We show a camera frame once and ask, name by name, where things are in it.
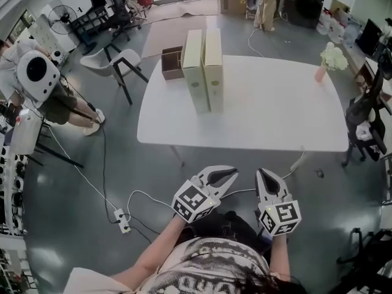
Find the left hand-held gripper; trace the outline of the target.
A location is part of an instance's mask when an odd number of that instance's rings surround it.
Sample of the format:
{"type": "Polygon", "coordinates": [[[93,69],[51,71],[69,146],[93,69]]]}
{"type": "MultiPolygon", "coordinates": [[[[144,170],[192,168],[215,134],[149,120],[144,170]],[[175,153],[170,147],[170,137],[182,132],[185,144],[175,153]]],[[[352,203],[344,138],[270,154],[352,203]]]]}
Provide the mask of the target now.
{"type": "Polygon", "coordinates": [[[239,176],[237,168],[213,165],[187,180],[173,197],[171,207],[188,224],[208,216],[239,176]]]}

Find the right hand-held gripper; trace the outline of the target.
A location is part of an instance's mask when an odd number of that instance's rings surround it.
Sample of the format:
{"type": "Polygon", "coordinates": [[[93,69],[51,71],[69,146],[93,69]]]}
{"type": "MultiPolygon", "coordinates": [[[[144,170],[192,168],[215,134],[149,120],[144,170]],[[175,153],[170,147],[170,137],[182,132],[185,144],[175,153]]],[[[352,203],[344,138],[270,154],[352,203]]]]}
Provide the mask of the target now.
{"type": "Polygon", "coordinates": [[[293,232],[301,222],[298,201],[288,194],[285,181],[272,171],[259,168],[255,174],[255,187],[261,201],[259,222],[269,235],[293,232]]]}

